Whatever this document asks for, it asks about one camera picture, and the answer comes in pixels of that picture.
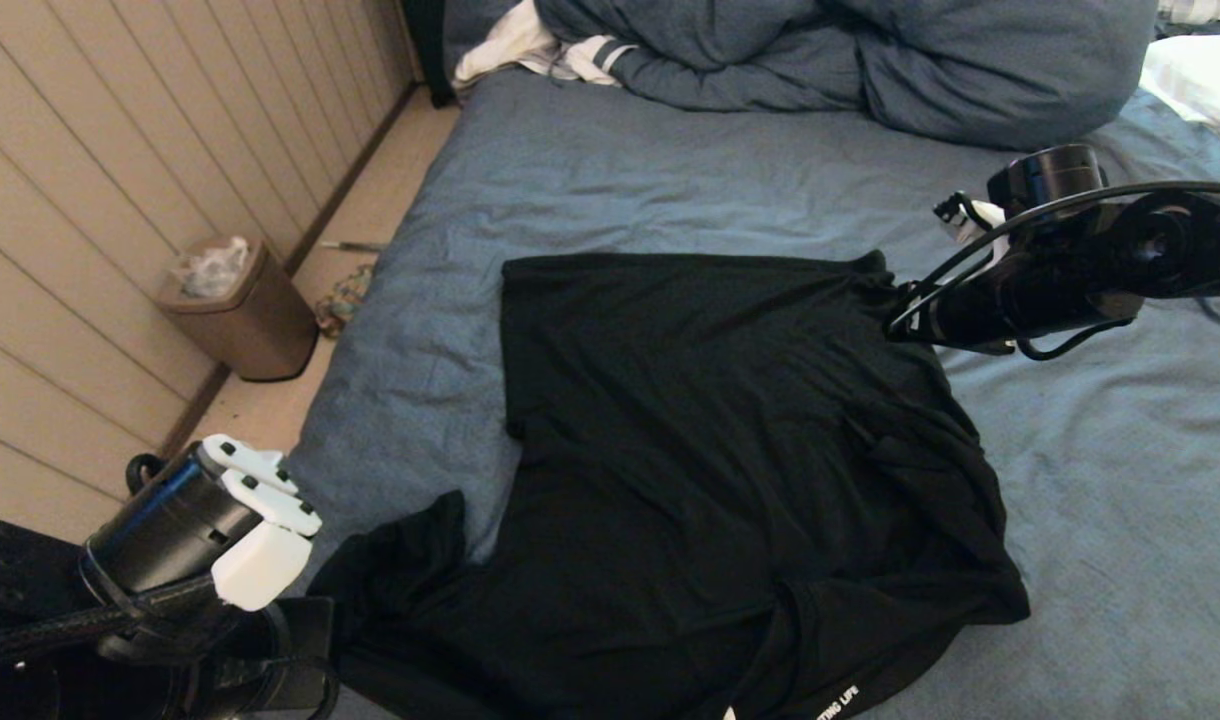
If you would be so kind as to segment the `black moon print t-shirt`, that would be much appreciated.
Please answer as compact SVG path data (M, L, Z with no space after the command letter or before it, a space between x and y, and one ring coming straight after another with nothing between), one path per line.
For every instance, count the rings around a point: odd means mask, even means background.
M401 720L830 720L1025 620L1006 509L878 251L501 266L495 550L467 502L349 538L342 683Z

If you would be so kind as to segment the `blue crumpled duvet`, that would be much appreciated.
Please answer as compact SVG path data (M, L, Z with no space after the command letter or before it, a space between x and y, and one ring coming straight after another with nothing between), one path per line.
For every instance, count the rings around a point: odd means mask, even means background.
M447 0L445 67L522 0ZM1075 142L1135 95L1157 0L534 0L561 41L639 48L625 92L686 111L861 111L939 142Z

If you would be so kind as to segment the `white pillow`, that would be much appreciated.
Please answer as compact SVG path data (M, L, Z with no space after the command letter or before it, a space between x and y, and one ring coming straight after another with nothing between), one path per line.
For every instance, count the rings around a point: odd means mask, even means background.
M1139 88L1220 137L1220 35L1169 37L1146 51Z

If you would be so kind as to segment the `brown trash bin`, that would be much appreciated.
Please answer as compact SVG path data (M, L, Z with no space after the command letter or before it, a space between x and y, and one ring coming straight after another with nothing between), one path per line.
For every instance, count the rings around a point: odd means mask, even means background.
M244 381L289 381L314 354L316 315L267 243L249 242L253 260L235 290L220 299L182 295L168 273L179 255L159 282L156 305L200 350Z

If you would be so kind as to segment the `patterned crumpled cloth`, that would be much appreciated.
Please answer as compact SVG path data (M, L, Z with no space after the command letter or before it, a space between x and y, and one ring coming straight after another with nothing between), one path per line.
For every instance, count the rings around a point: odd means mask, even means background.
M375 278L375 264L362 264L346 275L342 281L336 282L331 290L321 297L314 305L314 315L318 332L329 340L345 331L360 306L366 301L368 287Z

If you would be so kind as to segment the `crumpled plastic bin bag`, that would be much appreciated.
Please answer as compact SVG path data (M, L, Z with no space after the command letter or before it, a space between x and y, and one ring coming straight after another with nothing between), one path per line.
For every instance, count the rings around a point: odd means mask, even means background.
M214 237L182 251L168 273L190 299L220 299L243 281L253 245L240 236Z

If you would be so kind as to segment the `white striped garment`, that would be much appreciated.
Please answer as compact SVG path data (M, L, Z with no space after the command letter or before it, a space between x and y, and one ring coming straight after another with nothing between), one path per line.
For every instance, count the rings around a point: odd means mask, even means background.
M486 41L458 61L450 85L456 92L468 90L497 70L520 67L551 79L619 87L622 83L612 68L638 48L609 35L583 38L577 44L561 41L542 22L534 0L522 0L497 20Z

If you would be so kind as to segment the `dark bedside furniture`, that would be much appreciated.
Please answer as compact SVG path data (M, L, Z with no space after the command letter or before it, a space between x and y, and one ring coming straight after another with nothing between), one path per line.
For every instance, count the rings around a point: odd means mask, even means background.
M460 104L445 67L447 0L399 0L433 107Z

